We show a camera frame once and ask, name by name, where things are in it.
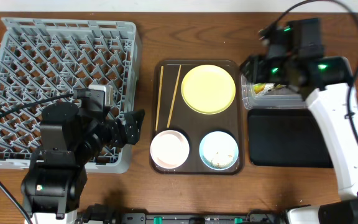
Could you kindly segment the colourful snack wrapper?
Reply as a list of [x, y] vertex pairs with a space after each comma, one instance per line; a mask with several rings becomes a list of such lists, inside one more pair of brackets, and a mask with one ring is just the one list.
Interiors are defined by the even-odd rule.
[[284, 85], [274, 83], [257, 83], [253, 84], [253, 90], [256, 95], [266, 95], [270, 91], [284, 88]]

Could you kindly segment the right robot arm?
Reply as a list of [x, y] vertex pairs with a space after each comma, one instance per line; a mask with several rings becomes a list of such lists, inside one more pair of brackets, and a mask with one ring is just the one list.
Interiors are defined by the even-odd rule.
[[337, 178], [340, 201], [291, 208], [287, 223], [358, 223], [358, 104], [355, 73], [345, 57], [327, 57], [317, 18], [271, 23], [260, 32], [264, 55], [251, 55], [241, 65], [250, 83], [293, 88], [315, 118]]

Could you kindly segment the cooked rice pile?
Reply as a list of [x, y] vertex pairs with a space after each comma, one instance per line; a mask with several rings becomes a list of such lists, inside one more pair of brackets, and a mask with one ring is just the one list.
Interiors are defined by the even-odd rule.
[[216, 168], [223, 168], [232, 163], [234, 159], [234, 153], [226, 151], [214, 151], [207, 152], [204, 157], [211, 166]]

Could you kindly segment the light blue bowl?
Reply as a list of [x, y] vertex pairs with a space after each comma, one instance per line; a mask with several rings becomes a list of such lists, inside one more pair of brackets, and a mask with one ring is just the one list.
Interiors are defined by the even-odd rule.
[[[234, 159], [230, 165], [223, 168], [216, 168], [209, 164], [206, 160], [204, 155], [207, 152], [214, 152], [214, 151], [226, 151], [226, 152], [233, 152]], [[239, 157], [239, 146], [236, 140], [227, 132], [224, 131], [213, 131], [205, 135], [199, 145], [199, 155], [207, 167], [212, 170], [226, 170], [232, 167]]]

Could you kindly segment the pink white bowl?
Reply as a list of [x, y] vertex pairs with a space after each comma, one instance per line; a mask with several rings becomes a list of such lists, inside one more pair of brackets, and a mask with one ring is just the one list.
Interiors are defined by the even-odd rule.
[[150, 155], [156, 165], [176, 169], [185, 163], [190, 154], [190, 143], [179, 131], [165, 130], [158, 133], [150, 145]]

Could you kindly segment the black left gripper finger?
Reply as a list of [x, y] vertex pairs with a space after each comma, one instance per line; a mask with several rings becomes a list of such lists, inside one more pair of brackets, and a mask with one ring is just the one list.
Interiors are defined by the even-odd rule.
[[137, 121], [127, 121], [124, 125], [126, 143], [135, 145], [140, 139], [140, 128]]
[[145, 117], [145, 110], [129, 111], [124, 114], [124, 121], [127, 126], [140, 128]]

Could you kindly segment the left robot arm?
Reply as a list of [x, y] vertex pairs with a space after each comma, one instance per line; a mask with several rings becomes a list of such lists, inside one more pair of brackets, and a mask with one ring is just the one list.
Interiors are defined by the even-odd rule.
[[33, 152], [22, 181], [26, 215], [53, 214], [63, 220], [78, 209], [86, 185], [85, 165], [105, 146], [135, 145], [145, 111], [125, 113], [124, 120], [108, 119], [109, 107], [82, 100], [54, 103], [42, 111], [42, 144]]

